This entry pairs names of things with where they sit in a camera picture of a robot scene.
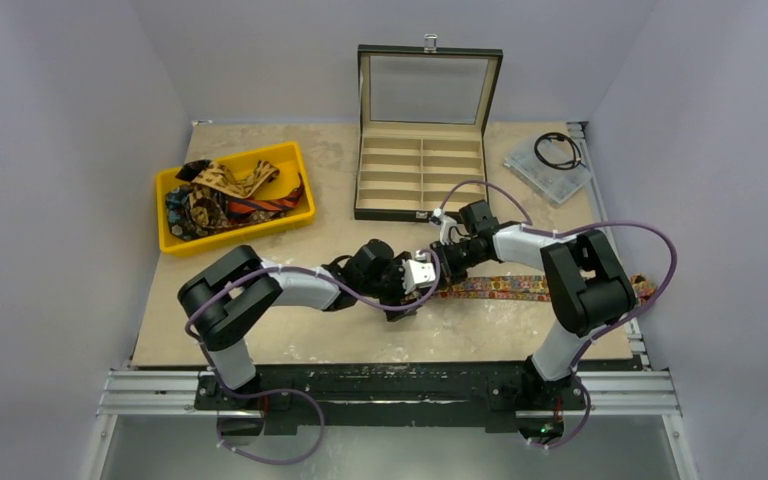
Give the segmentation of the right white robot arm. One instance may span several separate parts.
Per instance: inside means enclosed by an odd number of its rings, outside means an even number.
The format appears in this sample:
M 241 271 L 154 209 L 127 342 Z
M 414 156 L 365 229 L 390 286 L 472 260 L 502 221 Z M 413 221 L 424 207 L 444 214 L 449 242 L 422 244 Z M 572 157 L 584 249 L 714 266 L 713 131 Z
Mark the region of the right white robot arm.
M 440 260 L 440 291 L 462 285 L 469 269 L 488 261 L 544 272 L 556 320 L 527 358 L 521 381 L 524 399 L 544 407 L 559 396 L 560 382 L 572 375 L 592 334 L 616 324 L 637 305 L 629 277 L 600 230 L 566 237 L 533 233 L 523 224 L 499 222 L 485 201 L 461 208 L 458 218 L 467 235 L 452 241 L 449 233 L 456 220 L 441 208 L 431 214 L 431 222 L 440 228 L 440 239 L 431 244 Z

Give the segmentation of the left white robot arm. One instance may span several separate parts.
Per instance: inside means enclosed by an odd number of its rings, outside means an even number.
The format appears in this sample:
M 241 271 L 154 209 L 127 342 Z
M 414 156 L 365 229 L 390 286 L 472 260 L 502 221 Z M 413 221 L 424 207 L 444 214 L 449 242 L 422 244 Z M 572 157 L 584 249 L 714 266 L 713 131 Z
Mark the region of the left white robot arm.
M 274 307 L 336 312 L 365 303 L 390 320 L 414 312 L 438 283 L 434 255 L 395 254 L 377 239 L 352 255 L 317 267 L 278 264 L 242 245 L 188 280 L 177 300 L 197 342 L 221 380 L 219 395 L 232 408 L 257 399 L 256 368 L 246 335 Z

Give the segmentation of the colourful patterned tie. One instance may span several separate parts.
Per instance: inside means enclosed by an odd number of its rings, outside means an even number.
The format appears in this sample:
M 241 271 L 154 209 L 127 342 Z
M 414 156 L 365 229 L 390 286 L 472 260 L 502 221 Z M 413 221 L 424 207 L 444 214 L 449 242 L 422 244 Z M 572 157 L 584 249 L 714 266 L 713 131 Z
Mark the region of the colourful patterned tie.
M 543 275 L 470 277 L 435 293 L 444 299 L 489 299 L 549 302 L 548 284 Z

